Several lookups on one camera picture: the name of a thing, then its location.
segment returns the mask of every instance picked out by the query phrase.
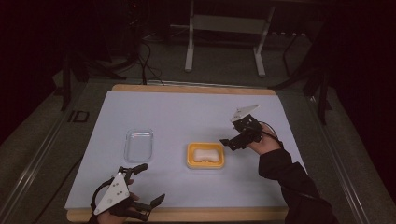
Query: cable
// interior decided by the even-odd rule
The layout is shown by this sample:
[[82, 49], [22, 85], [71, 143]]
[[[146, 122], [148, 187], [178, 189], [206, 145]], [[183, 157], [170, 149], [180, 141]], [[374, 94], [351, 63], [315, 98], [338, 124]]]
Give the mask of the cable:
[[64, 186], [64, 183], [66, 182], [67, 178], [70, 176], [70, 174], [73, 172], [73, 170], [76, 168], [76, 166], [81, 162], [82, 157], [78, 159], [78, 161], [76, 161], [76, 163], [72, 166], [72, 168], [69, 170], [69, 172], [66, 174], [66, 176], [64, 177], [64, 180], [61, 182], [61, 185], [56, 189], [55, 193], [52, 195], [52, 197], [49, 199], [49, 201], [47, 202], [47, 204], [44, 206], [44, 208], [41, 210], [40, 214], [38, 214], [38, 216], [35, 218], [35, 220], [32, 222], [32, 224], [36, 224], [38, 222], [38, 220], [44, 215], [44, 213], [46, 212], [46, 210], [48, 209], [48, 207], [50, 206], [50, 204], [52, 203], [52, 201], [55, 199], [56, 195], [59, 193], [59, 191], [61, 190], [61, 188]]

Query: person's right hand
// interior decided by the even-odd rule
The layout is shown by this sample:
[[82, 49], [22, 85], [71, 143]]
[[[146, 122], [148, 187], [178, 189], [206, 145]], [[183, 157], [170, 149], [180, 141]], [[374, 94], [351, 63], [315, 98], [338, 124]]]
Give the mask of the person's right hand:
[[[263, 123], [261, 123], [261, 125], [264, 132], [276, 137], [274, 132], [267, 125]], [[247, 146], [257, 152], [259, 155], [281, 148], [281, 146], [275, 139], [264, 133], [262, 133], [262, 140], [260, 142], [252, 142]]]

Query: person's left hand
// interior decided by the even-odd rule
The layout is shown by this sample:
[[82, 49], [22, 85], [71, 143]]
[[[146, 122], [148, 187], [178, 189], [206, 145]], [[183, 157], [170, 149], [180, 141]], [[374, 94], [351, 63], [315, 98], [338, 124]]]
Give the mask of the person's left hand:
[[[134, 181], [131, 179], [131, 180], [129, 180], [128, 184], [131, 185], [133, 183], [134, 183]], [[130, 192], [130, 197], [134, 201], [139, 200], [139, 197], [132, 192]], [[129, 209], [131, 211], [135, 211], [135, 209], [132, 207], [127, 208], [127, 209]], [[126, 220], [126, 218], [127, 217], [118, 217], [118, 216], [111, 215], [110, 212], [107, 210], [104, 213], [100, 214], [98, 216], [97, 220], [100, 224], [122, 224]]]

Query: gray floor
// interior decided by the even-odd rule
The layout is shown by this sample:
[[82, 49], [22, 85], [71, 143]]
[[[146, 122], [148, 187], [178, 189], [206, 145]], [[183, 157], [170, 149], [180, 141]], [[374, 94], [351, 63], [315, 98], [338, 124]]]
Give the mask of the gray floor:
[[[150, 46], [150, 54], [149, 49], [142, 46], [141, 55], [144, 59], [150, 55], [148, 65], [157, 76], [151, 74], [150, 69], [146, 70], [150, 79], [149, 84], [152, 85], [161, 85], [162, 81], [165, 85], [198, 83], [265, 88], [288, 78], [281, 55], [290, 38], [283, 35], [270, 35], [266, 39], [262, 52], [264, 67], [267, 72], [266, 77], [257, 76], [252, 44], [249, 41], [235, 44], [237, 41], [230, 41], [230, 38], [219, 38], [219, 41], [214, 42], [197, 37], [193, 68], [190, 73], [185, 73], [186, 33], [177, 31], [171, 41], [168, 42], [161, 41], [156, 35], [148, 36], [145, 39]], [[290, 49], [289, 59], [292, 67], [301, 62], [308, 48], [309, 42], [304, 37], [299, 38], [294, 48]], [[141, 83], [142, 69], [140, 64], [135, 64], [127, 70], [121, 69], [118, 73], [121, 76], [128, 77], [123, 83]], [[25, 192], [18, 195], [20, 197], [16, 203], [7, 203], [8, 207], [13, 208], [10, 210], [11, 213], [8, 216], [7, 223], [32, 223], [39, 216], [40, 211], [50, 201], [73, 164], [83, 155], [86, 146], [84, 144], [89, 142], [95, 123], [95, 120], [90, 120], [87, 123], [67, 122], [71, 110], [90, 111], [91, 116], [97, 118], [101, 102], [104, 99], [104, 92], [110, 90], [111, 86], [118, 81], [103, 77], [92, 71], [92, 77], [88, 84], [73, 83], [74, 101], [68, 110], [61, 112], [62, 98], [51, 95], [0, 148], [0, 158], [2, 158], [0, 164], [2, 207], [7, 203], [6, 198], [13, 192], [12, 190], [14, 190], [20, 176], [24, 175], [23, 171], [30, 160], [39, 149], [43, 147], [47, 149], [47, 153], [43, 154], [43, 163], [40, 167], [36, 167], [38, 172], [35, 174], [35, 179], [32, 179], [30, 185], [26, 186]], [[296, 83], [290, 86], [288, 91], [301, 92], [303, 85], [303, 81]], [[90, 92], [90, 96], [96, 95], [97, 97], [94, 99], [97, 102], [86, 104], [87, 99], [85, 97], [88, 96], [85, 90], [87, 89], [96, 90]], [[335, 143], [337, 148], [351, 148], [343, 152], [348, 153], [347, 155], [344, 154], [345, 157], [343, 158], [343, 160], [346, 160], [346, 164], [352, 164], [348, 160], [356, 160], [353, 164], [358, 164], [358, 168], [355, 166], [354, 168], [347, 167], [347, 169], [349, 171], [363, 170], [370, 180], [374, 180], [374, 183], [367, 184], [364, 182], [365, 179], [358, 179], [359, 175], [352, 176], [352, 178], [356, 178], [354, 182], [359, 185], [357, 191], [364, 196], [362, 203], [363, 207], [366, 208], [365, 213], [370, 223], [395, 223], [396, 210], [394, 204], [384, 190], [370, 160], [367, 159], [364, 147], [350, 124], [344, 109], [339, 104], [334, 90], [329, 92], [329, 103], [332, 106], [332, 111], [327, 112], [327, 118], [330, 121], [326, 130], [330, 130], [329, 135], [332, 138], [338, 139]], [[55, 138], [51, 138], [48, 133], [57, 134]], [[77, 168], [72, 170], [38, 223], [69, 223], [66, 219], [64, 204], [76, 172]], [[343, 212], [337, 213], [340, 217], [343, 217], [343, 220], [348, 220], [345, 223], [355, 222], [353, 217], [347, 214], [347, 211], [345, 211], [345, 214]]]

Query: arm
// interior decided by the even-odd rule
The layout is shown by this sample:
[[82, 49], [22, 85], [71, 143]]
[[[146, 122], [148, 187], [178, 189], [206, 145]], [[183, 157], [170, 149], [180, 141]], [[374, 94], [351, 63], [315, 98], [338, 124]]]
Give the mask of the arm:
[[[262, 125], [267, 133], [272, 131]], [[249, 145], [260, 155], [259, 175], [278, 181], [289, 212], [286, 223], [338, 223], [332, 207], [320, 199], [314, 181], [300, 163], [291, 161], [290, 154], [274, 139], [263, 136], [260, 143]]]

